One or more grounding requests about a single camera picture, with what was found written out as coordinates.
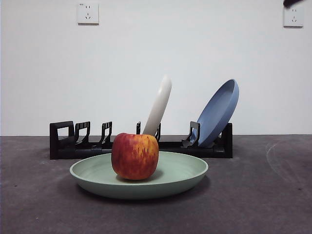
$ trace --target black dish rack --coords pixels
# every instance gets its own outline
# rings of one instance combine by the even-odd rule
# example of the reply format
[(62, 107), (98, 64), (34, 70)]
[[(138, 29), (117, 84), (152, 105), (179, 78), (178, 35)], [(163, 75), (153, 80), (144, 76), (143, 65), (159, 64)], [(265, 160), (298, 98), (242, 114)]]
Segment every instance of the black dish rack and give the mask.
[[(112, 152), (111, 141), (112, 122), (102, 124), (102, 134), (99, 142), (90, 142), (90, 122), (77, 123), (74, 129), (72, 121), (50, 123), (50, 159), (75, 159), (88, 158), (96, 155)], [(68, 136), (59, 138), (58, 129), (68, 128)], [(79, 131), (87, 129), (86, 136), (79, 139)], [(193, 129), (196, 130), (195, 141), (190, 141)], [(141, 122), (136, 124), (136, 134), (141, 132)], [(228, 123), (221, 136), (214, 140), (210, 148), (198, 146), (200, 136), (200, 124), (190, 122), (190, 132), (185, 139), (180, 141), (161, 141), (161, 124), (157, 129), (155, 138), (158, 141), (160, 151), (188, 154), (196, 157), (233, 158), (233, 131), (232, 124)]]

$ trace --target mint green plate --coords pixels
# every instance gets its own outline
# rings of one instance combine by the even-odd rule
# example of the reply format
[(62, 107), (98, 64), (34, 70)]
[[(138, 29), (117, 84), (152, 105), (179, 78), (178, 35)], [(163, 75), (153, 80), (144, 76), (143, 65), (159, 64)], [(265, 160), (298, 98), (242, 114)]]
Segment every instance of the mint green plate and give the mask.
[(181, 193), (194, 187), (208, 164), (190, 155), (159, 152), (154, 174), (145, 180), (126, 180), (113, 170), (111, 154), (83, 159), (70, 168), (79, 186), (94, 194), (118, 199), (150, 199)]

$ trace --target plate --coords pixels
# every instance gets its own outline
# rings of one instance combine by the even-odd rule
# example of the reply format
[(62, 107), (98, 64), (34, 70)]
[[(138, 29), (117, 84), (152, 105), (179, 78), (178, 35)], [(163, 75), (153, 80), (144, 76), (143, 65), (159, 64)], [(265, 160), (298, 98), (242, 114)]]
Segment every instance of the plate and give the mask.
[[(210, 99), (197, 122), (200, 123), (199, 147), (210, 147), (230, 121), (236, 108), (239, 89), (236, 81), (225, 82)], [(191, 141), (195, 140), (193, 131)]]
[(70, 168), (79, 186), (94, 194), (118, 199), (150, 199), (181, 193), (194, 187), (208, 164), (190, 155), (159, 152), (154, 174), (145, 180), (126, 180), (113, 170), (111, 154), (83, 159)]
[(169, 79), (167, 76), (164, 76), (160, 84), (156, 100), (154, 101), (152, 110), (143, 130), (143, 134), (155, 136), (169, 100), (171, 86), (171, 79)]

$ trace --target red apple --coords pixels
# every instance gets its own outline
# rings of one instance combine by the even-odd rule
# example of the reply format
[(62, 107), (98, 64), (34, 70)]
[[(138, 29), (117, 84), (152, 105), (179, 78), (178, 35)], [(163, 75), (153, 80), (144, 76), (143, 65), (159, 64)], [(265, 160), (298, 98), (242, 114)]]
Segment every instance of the red apple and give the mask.
[(146, 179), (156, 170), (158, 143), (154, 136), (121, 133), (114, 140), (112, 166), (125, 179)]

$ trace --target dish rack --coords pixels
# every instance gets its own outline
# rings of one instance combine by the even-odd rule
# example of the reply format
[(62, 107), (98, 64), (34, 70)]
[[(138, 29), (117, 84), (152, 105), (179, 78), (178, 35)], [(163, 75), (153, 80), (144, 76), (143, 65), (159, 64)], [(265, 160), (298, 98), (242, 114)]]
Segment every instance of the dish rack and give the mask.
[[(112, 127), (112, 122), (103, 123), (99, 142), (90, 142), (90, 122), (76, 123), (75, 128), (72, 121), (50, 123), (50, 159), (88, 158), (111, 153), (113, 146), (111, 141)], [(58, 129), (61, 128), (68, 128), (68, 136), (64, 138), (59, 137)], [(81, 129), (87, 129), (87, 132), (83, 139), (79, 140), (79, 131)], [(159, 124), (155, 138), (158, 141), (160, 151), (182, 153), (196, 157), (233, 158), (232, 129), (232, 124), (228, 123), (223, 129), (221, 136), (214, 140), (210, 148), (198, 146), (200, 124), (192, 121), (190, 122), (190, 132), (185, 139), (180, 141), (161, 141), (161, 124)], [(196, 132), (196, 137), (194, 141), (191, 141), (193, 131), (194, 133)], [(140, 132), (141, 122), (138, 122), (136, 124), (136, 134), (140, 134)]]

